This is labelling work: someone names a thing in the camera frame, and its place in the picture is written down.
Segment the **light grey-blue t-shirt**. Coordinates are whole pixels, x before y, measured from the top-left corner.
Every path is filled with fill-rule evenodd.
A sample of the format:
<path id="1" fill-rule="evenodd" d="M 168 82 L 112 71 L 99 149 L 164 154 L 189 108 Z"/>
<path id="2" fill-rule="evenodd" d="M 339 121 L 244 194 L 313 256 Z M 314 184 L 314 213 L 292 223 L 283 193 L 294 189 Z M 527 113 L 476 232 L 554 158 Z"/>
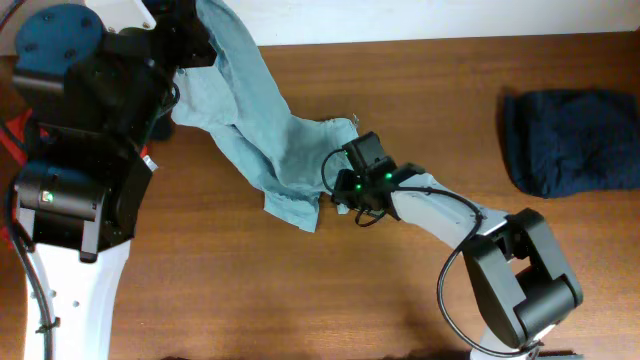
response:
<path id="1" fill-rule="evenodd" d="M 209 67 L 177 72 L 181 97 L 173 121 L 208 132 L 247 181 L 263 191 L 266 212 L 315 231 L 324 184 L 348 165 L 329 154 L 357 138 L 356 125 L 348 118 L 295 116 L 236 13 L 221 0 L 199 0 L 196 14 L 217 58 Z"/>

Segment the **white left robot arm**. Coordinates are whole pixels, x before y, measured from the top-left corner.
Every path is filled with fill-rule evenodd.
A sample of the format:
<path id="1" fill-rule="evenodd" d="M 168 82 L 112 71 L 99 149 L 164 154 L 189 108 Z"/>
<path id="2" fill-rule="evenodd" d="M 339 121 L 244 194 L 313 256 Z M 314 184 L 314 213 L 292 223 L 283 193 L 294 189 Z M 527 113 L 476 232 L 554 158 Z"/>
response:
<path id="1" fill-rule="evenodd" d="M 5 221 L 25 272 L 27 359 L 105 359 L 155 166 L 143 151 L 178 104 L 175 73 L 216 58 L 192 1 L 56 4 L 15 37 L 32 110 Z"/>

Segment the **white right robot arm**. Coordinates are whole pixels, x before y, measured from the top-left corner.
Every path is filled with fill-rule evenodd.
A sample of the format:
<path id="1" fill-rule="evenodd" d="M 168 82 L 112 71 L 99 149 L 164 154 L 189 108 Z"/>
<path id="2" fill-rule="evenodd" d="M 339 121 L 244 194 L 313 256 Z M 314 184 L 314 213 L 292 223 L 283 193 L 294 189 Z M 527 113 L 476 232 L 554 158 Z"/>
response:
<path id="1" fill-rule="evenodd" d="M 439 311 L 470 346 L 473 359 L 535 359 L 542 339 L 583 302 L 575 272 L 545 218 L 526 208 L 508 214 L 481 206 L 407 164 L 354 165 L 327 183 L 335 203 L 373 221 L 390 216 L 415 225 L 451 248 L 436 282 Z M 473 340 L 453 319 L 444 299 L 458 259 L 486 325 Z"/>

